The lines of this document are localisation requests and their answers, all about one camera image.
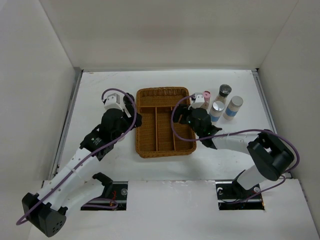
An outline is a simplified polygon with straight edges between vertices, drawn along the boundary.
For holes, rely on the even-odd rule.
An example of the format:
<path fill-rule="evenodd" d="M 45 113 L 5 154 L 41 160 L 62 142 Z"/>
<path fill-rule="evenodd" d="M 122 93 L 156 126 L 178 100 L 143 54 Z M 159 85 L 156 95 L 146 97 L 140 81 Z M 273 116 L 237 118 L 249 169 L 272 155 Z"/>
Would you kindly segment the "pink cap spice bottle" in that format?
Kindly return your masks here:
<path fill-rule="evenodd" d="M 204 104 L 201 107 L 207 110 L 210 105 L 211 93 L 208 90 L 206 90 L 202 93 L 202 95 L 204 97 Z"/>

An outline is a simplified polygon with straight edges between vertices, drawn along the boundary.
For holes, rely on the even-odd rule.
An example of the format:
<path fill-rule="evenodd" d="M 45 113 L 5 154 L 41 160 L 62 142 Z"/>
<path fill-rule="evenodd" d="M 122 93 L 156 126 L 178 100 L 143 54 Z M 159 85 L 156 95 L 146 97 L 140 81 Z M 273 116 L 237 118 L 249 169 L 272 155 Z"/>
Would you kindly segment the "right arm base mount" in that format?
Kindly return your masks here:
<path fill-rule="evenodd" d="M 232 181 L 216 181 L 215 187 L 218 208 L 221 211 L 263 211 L 265 209 L 262 195 L 255 195 L 261 190 L 259 184 L 254 185 L 249 190 L 245 190 L 234 186 Z"/>

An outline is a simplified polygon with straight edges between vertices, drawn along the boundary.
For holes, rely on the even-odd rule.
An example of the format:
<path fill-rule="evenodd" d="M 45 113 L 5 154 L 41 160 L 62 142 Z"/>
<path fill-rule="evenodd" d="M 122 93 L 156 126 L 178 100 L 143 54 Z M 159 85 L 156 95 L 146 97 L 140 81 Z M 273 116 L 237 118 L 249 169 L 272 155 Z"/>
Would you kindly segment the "silver cap blue label jar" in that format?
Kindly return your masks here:
<path fill-rule="evenodd" d="M 214 101 L 209 111 L 209 116 L 212 123 L 216 123 L 221 117 L 225 108 L 225 104 L 221 101 Z"/>

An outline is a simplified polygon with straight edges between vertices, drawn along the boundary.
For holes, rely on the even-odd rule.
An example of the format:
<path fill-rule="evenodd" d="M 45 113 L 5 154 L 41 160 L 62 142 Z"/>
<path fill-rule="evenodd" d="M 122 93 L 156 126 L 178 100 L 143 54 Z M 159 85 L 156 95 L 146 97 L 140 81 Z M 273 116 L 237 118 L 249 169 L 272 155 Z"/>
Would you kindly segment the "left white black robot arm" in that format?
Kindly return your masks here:
<path fill-rule="evenodd" d="M 70 161 L 37 193 L 28 192 L 21 200 L 24 215 L 17 225 L 30 222 L 46 237 L 56 235 L 73 209 L 90 208 L 94 198 L 108 199 L 113 180 L 100 172 L 101 160 L 125 135 L 142 124 L 135 99 L 117 90 L 102 96 L 105 112 L 98 124 L 80 143 Z"/>

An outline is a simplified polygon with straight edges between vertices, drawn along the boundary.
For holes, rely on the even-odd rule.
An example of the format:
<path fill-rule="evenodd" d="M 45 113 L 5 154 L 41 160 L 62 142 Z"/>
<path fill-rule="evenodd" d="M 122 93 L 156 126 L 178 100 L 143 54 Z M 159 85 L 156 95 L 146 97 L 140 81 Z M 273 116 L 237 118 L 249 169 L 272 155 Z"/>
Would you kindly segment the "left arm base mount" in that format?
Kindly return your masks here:
<path fill-rule="evenodd" d="M 126 211 L 129 183 L 116 181 L 110 190 L 80 208 L 81 211 Z"/>

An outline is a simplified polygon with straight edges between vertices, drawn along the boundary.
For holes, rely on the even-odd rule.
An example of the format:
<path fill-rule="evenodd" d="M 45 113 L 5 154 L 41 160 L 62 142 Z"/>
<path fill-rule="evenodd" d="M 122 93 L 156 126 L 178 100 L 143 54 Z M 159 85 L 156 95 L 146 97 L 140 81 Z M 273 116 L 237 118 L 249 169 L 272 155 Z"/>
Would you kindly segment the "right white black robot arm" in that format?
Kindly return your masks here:
<path fill-rule="evenodd" d="M 203 108 L 179 104 L 172 110 L 171 123 L 188 125 L 207 148 L 236 151 L 252 158 L 253 166 L 242 171 L 230 185 L 238 203 L 255 197 L 252 191 L 258 184 L 277 181 L 300 162 L 297 149 L 272 131 L 248 129 L 219 134 L 222 129 L 212 124 Z"/>

